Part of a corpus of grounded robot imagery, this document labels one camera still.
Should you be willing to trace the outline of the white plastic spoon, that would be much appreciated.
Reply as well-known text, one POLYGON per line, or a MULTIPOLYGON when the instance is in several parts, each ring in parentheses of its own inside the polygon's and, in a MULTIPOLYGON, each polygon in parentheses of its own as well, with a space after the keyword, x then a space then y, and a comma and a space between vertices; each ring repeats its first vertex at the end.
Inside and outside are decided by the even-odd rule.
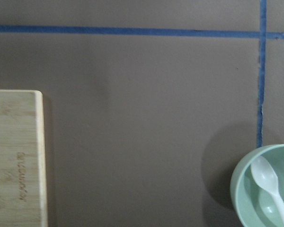
POLYGON ((250 167, 255 183, 272 197, 284 224, 284 201, 279 192, 279 181, 276 172, 263 156, 258 156, 250 167))

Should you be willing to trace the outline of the mint green bowl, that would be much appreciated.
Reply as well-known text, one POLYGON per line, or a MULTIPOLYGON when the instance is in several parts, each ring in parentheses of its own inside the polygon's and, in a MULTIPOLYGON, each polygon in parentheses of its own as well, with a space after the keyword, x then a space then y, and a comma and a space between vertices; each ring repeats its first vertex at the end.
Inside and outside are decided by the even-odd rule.
POLYGON ((258 157, 264 157, 276 173, 284 202, 284 144, 257 148, 237 163, 230 181, 231 202, 245 227, 282 227, 284 223, 273 197, 252 176, 251 165, 258 157))

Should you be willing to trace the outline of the bamboo cutting board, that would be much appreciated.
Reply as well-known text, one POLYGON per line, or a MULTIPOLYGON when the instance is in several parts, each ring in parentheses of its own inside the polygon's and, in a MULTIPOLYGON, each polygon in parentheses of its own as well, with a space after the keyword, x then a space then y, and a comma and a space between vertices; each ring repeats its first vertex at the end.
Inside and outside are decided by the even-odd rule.
POLYGON ((43 95, 0 89, 0 227, 46 226, 43 95))

